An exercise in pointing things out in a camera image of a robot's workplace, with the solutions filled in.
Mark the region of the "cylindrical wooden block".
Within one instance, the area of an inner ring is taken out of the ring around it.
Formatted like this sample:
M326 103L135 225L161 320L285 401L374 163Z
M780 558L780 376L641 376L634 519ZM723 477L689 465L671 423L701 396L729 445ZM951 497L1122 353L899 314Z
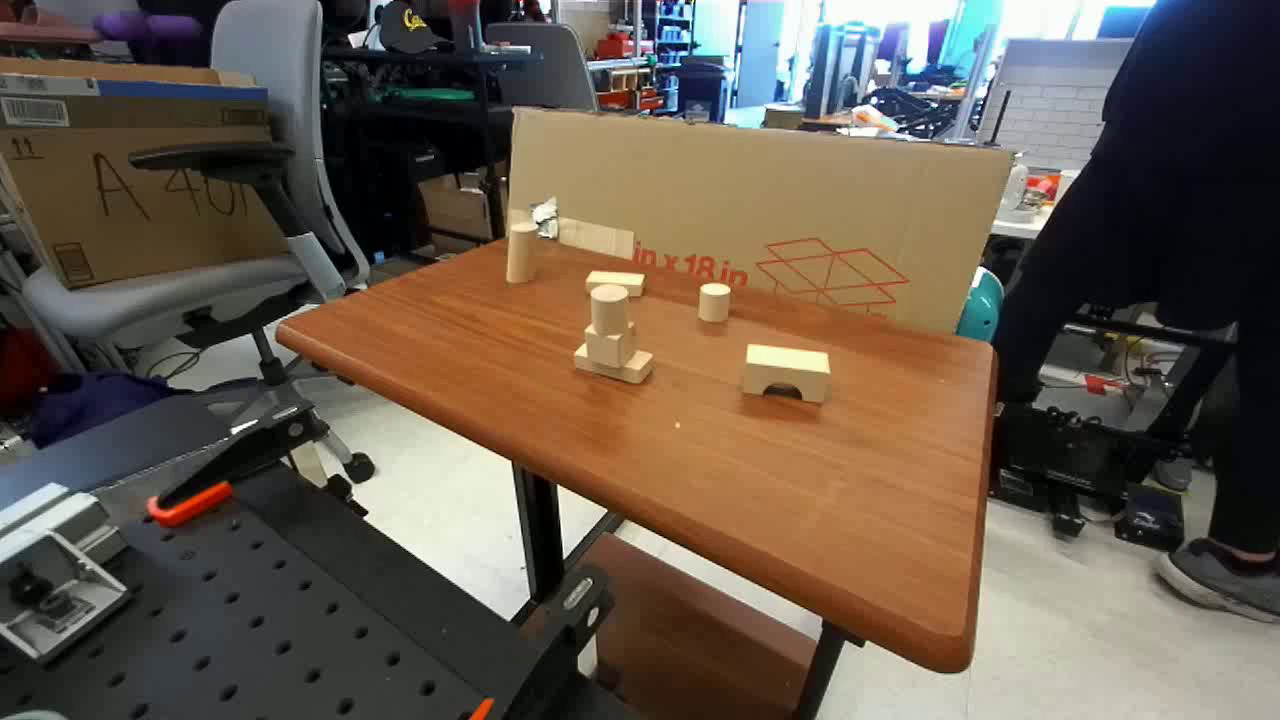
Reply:
M620 285L600 285L586 294L591 299L591 327L614 336L632 324L632 297Z

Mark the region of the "wooden cube block in pile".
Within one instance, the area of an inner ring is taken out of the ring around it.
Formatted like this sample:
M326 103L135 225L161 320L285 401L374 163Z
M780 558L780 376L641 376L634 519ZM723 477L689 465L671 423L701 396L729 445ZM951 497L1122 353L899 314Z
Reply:
M597 369L622 369L634 355L632 331L597 331L586 327L586 361Z

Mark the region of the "wooden block behind pile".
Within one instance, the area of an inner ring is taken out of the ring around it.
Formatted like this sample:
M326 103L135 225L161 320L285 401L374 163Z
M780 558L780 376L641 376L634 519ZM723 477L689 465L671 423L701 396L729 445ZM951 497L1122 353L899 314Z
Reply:
M622 289L634 299L643 297L643 271L586 271L582 289Z

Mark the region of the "small wooden cylinder block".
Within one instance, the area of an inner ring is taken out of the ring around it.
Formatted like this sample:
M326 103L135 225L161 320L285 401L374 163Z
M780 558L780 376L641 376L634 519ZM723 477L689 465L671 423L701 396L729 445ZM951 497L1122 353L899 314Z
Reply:
M701 289L701 306L697 306L697 318L704 324L723 324L732 314L732 289L729 285L704 285Z

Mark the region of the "tall wooden cylinder block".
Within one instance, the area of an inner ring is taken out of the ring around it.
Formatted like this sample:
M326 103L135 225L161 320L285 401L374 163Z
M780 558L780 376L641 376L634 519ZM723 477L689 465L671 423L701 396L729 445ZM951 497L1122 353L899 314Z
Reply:
M539 231L530 219L517 219L507 228L507 258L502 258L502 280L527 285L539 267Z

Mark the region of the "wooden arch block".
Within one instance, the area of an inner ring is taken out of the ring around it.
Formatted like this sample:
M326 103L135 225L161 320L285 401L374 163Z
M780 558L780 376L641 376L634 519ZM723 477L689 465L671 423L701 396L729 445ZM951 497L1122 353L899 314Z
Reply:
M810 347L748 343L741 389L748 396L793 389L800 401L822 404L833 389L833 361Z

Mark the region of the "crumpled white paper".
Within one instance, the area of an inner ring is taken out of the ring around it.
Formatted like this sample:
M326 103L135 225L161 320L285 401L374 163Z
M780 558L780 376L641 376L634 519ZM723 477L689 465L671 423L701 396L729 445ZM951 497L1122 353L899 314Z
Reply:
M561 240L561 199L548 196L530 210L530 225L539 240Z

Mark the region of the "large cardboard sheet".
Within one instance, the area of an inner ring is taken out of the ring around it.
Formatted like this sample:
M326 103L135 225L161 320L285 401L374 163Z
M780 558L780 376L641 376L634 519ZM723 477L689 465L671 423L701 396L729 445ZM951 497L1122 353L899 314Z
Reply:
M507 210L641 267L924 331L958 324L1013 158L977 144L521 108Z

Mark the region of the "black perforated workbench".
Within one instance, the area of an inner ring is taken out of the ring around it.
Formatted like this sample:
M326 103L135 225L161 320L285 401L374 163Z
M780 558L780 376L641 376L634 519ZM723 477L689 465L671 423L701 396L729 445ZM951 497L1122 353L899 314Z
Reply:
M578 631L513 629L289 467L165 530L96 493L127 600L54 662L0 654L0 720L641 720L577 671Z

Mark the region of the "grey office chair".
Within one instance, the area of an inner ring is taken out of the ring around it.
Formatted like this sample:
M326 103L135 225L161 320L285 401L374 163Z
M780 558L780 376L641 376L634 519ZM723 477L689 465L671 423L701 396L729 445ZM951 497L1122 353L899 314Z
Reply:
M318 445L338 465L338 479L371 479L374 465L351 454L296 392L293 372L268 341L273 320L302 306L351 297L366 280L366 258L335 210L323 163L318 0L232 0L216 16L213 61L268 90L275 141L161 144L131 153L131 163L252 190L285 231L285 253L99 289L68 289L50 271L36 271L24 285L24 299L70 347L99 347L102 355L114 353L118 336L170 331L197 353L249 336L262 379L262 409L249 414L249 420L261 430L279 423L296 445Z

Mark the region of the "person in dark clothes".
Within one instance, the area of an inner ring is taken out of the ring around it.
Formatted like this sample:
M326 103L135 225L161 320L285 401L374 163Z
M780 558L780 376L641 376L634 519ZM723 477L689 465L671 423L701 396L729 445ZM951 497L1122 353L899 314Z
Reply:
M1033 404L1056 331L1106 299L1236 327L1212 523L1159 582L1198 609L1280 620L1280 0L1154 0L1088 163L1007 289L994 404Z

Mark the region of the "brown cardboard box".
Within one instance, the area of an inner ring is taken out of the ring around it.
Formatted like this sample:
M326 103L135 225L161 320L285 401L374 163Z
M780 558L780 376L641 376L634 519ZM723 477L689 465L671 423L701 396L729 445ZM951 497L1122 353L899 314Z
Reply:
M68 289L279 258L279 228L252 190L140 167L145 153L268 135L268 91L232 71L0 66L3 192Z

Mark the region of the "orange-handled black clamp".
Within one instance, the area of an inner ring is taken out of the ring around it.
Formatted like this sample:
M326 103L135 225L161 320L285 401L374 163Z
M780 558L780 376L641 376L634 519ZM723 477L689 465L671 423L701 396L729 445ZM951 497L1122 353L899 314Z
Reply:
M252 479L279 465L293 448L317 436L311 414L285 414L279 420L238 430L224 454L200 465L188 479L145 502L145 518L161 530L183 530L213 518L235 497L238 479Z

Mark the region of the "silver metal mounting bracket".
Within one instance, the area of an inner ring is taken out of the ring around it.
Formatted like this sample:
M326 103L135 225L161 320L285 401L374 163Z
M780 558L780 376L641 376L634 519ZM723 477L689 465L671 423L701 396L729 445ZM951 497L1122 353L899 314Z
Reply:
M127 586L108 566L127 550L92 493L45 485L0 512L0 640L32 665L102 626Z

